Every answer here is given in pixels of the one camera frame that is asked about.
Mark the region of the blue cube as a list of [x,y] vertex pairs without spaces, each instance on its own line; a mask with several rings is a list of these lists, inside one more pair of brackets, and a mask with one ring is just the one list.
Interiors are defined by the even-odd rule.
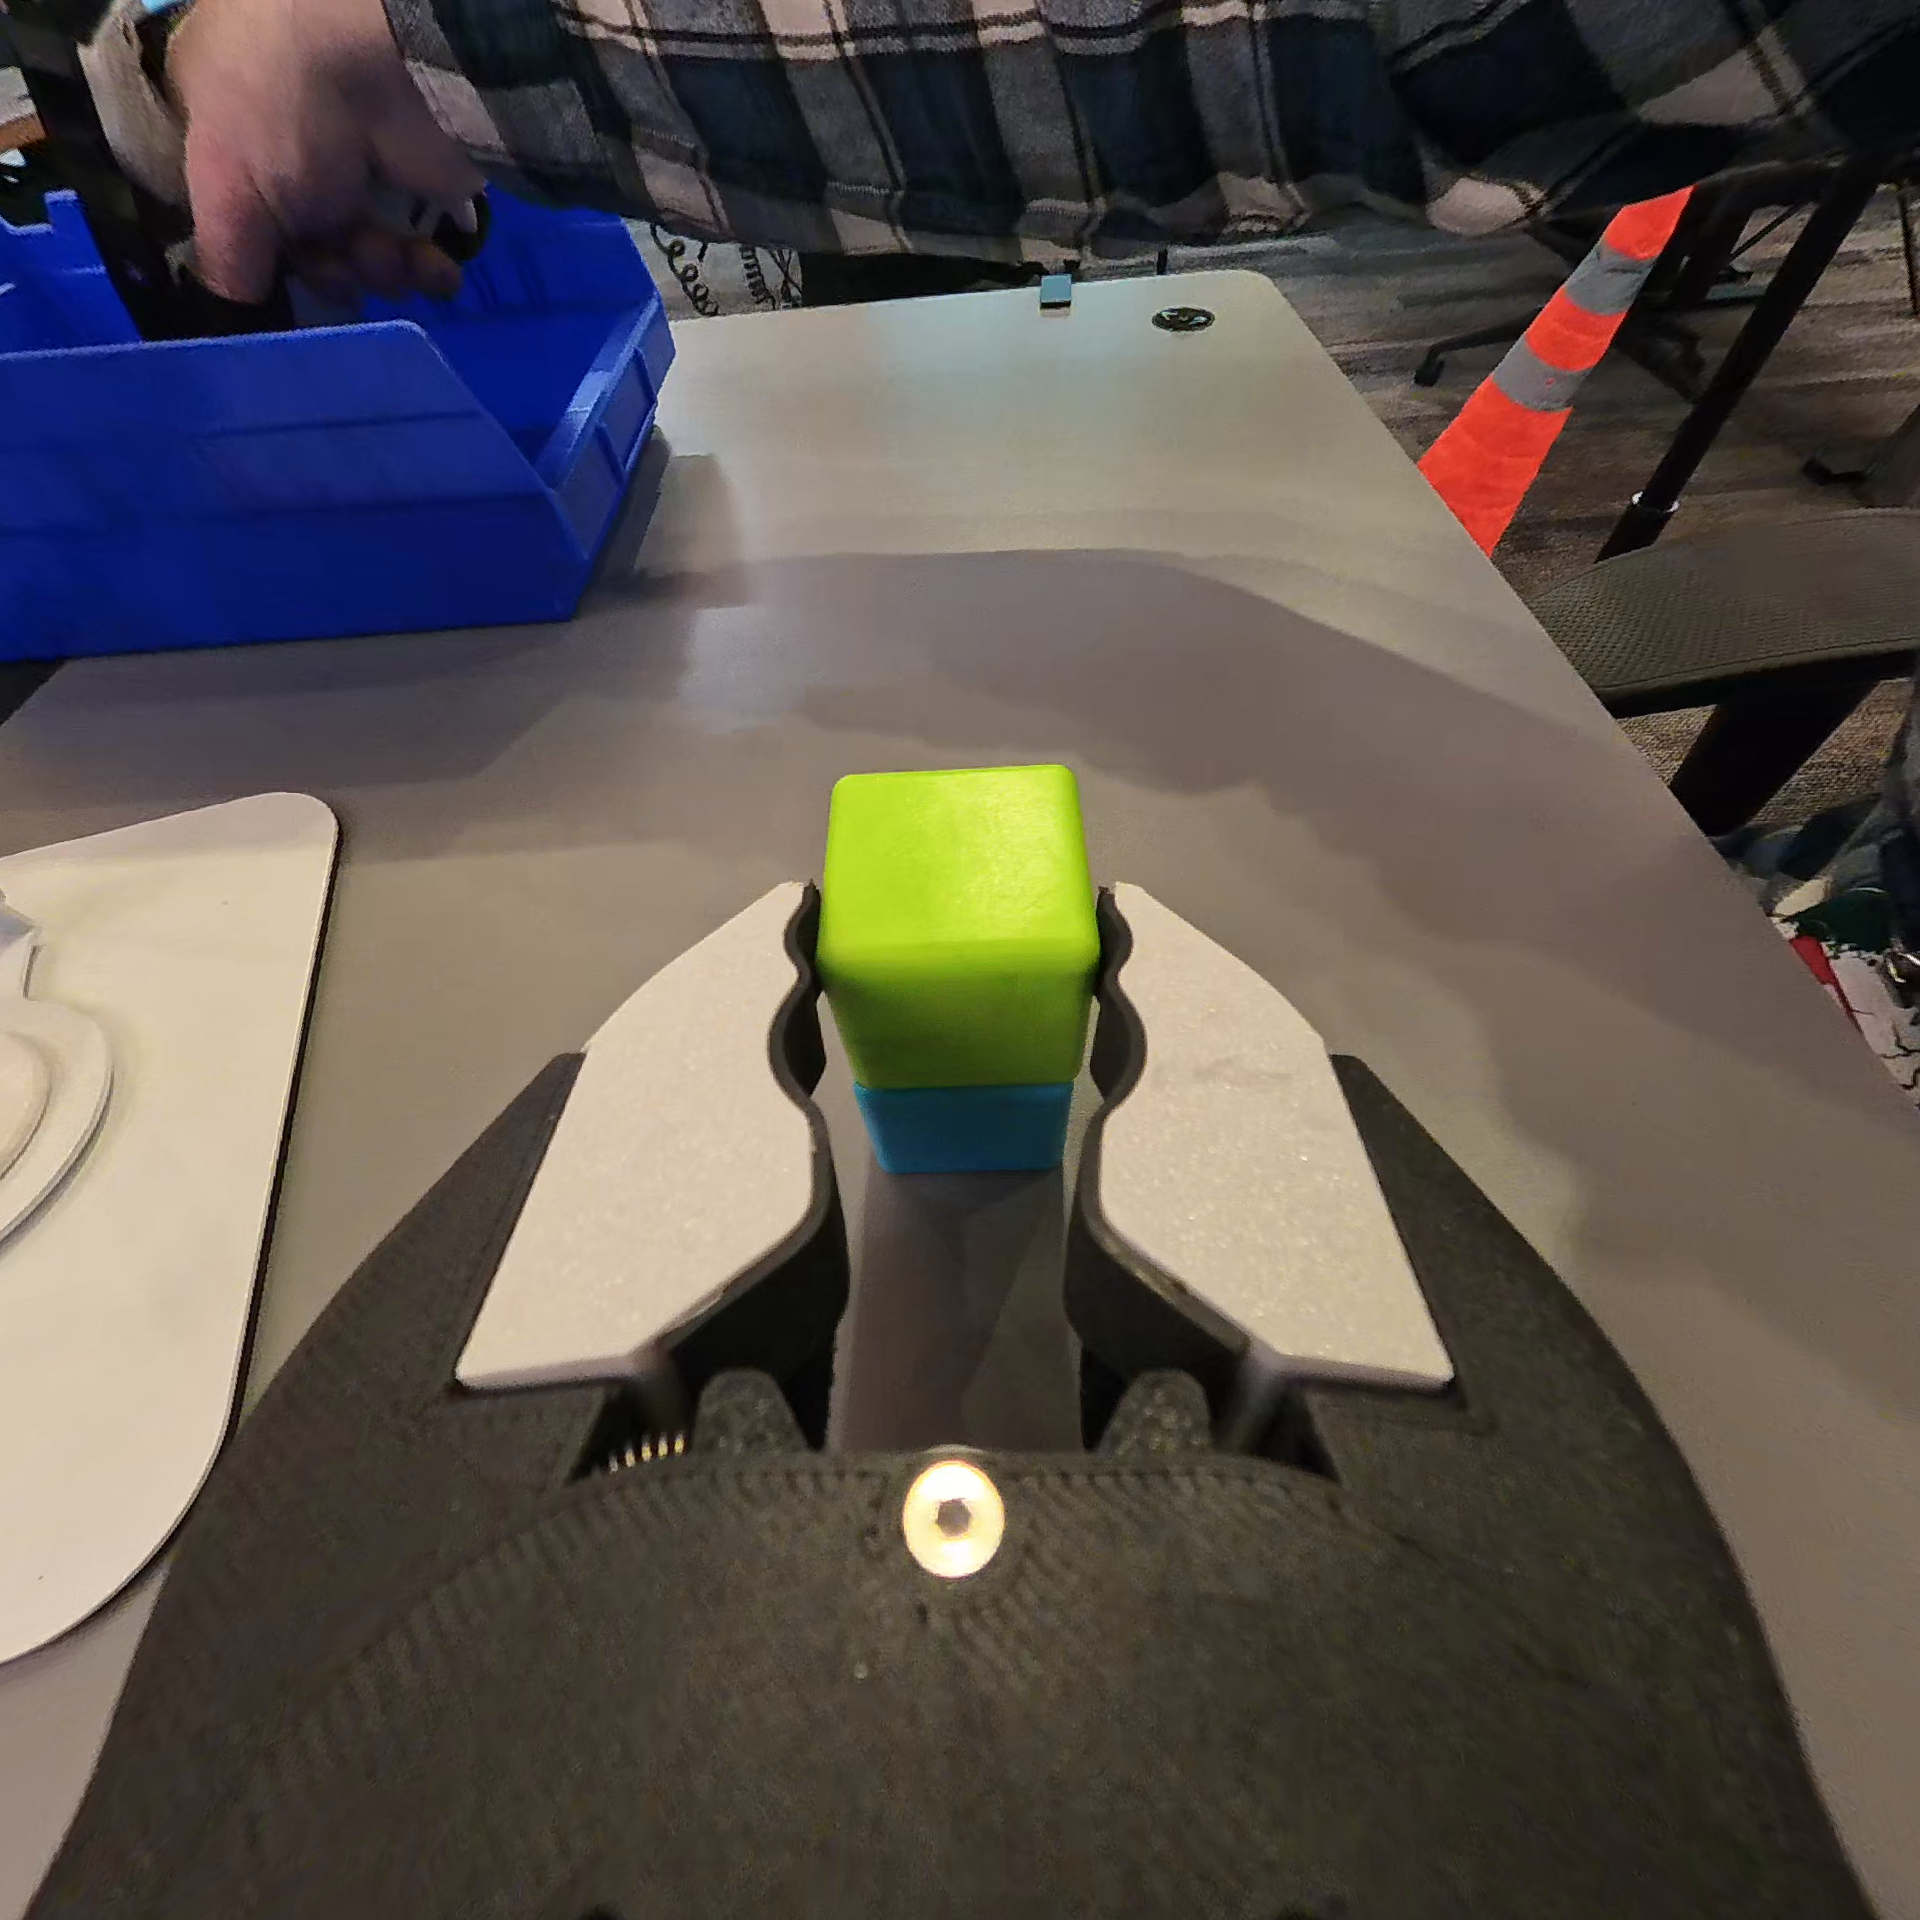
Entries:
[[854,1085],[889,1174],[1045,1172],[1061,1162],[1075,1085],[873,1092]]

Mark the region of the person's right forearm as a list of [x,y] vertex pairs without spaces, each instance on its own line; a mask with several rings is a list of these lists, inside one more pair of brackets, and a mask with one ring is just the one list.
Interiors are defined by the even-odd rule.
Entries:
[[[102,4],[77,26],[81,97],[98,111],[107,156],[181,215],[181,113],[165,51],[190,7]],[[770,172],[722,182],[716,133],[645,127],[612,89],[609,41],[581,34],[576,4],[383,7],[422,102],[483,179],[750,244],[854,255],[902,244],[895,223],[831,206],[842,191],[821,179],[806,132],[797,151],[770,156]]]

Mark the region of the person's plaid shirt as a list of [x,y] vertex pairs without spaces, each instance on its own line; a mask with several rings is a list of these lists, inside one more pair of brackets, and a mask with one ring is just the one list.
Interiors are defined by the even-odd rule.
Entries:
[[1917,4],[863,4],[806,113],[917,251],[1493,236],[1914,148]]

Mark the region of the white adjustable document stand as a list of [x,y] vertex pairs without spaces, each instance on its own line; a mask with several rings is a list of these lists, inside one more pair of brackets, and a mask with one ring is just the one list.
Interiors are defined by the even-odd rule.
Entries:
[[4,855],[6,1665],[228,1440],[335,862],[288,789]]

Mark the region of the person's right hand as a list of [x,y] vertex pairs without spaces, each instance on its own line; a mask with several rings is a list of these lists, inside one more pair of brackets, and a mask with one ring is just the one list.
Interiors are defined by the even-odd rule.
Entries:
[[483,189],[422,102],[383,4],[193,4],[165,85],[211,295],[262,304],[282,274],[328,300],[457,295],[455,257],[378,211],[378,189],[443,211]]

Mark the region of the blue plastic bin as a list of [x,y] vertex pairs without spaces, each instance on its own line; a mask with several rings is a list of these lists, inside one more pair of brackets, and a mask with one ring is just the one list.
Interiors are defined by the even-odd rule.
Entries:
[[565,621],[671,334],[622,223],[488,198],[455,300],[136,336],[85,225],[4,230],[4,658]]

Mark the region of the orange traffic cone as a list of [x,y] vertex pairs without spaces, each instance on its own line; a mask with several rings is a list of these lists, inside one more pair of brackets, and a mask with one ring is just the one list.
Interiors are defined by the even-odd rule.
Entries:
[[1622,206],[1515,345],[1424,450],[1425,487],[1481,556],[1503,541],[1582,380],[1612,345],[1692,189]]

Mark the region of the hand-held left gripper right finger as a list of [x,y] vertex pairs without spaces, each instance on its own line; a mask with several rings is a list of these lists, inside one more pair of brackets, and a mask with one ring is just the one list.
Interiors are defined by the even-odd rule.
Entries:
[[1304,1383],[1435,1397],[1432,1322],[1335,1062],[1251,962],[1132,883],[1097,897],[1090,1114],[1066,1215],[1080,1432],[1181,1370],[1227,1445]]

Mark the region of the grey desk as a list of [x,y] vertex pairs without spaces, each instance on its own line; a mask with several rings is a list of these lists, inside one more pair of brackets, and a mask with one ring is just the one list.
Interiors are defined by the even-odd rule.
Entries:
[[[1214,326],[1159,334],[1198,304]],[[341,864],[250,1383],[850,772],[1065,760],[1571,1283],[1917,1916],[1917,1114],[1259,274],[678,326],[565,627],[62,667],[4,850],[299,789]]]

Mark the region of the green cube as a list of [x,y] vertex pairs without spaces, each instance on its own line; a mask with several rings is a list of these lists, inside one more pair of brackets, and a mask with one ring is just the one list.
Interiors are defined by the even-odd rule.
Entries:
[[837,781],[818,893],[817,967],[863,1086],[1076,1079],[1100,936],[1065,764]]

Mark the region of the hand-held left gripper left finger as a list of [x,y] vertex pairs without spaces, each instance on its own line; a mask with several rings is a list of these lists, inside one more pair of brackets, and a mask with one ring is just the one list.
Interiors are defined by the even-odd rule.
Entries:
[[729,1370],[829,1432],[851,1274],[812,948],[818,888],[781,883],[644,979],[587,1037],[455,1377],[612,1383],[644,1432],[692,1427]]

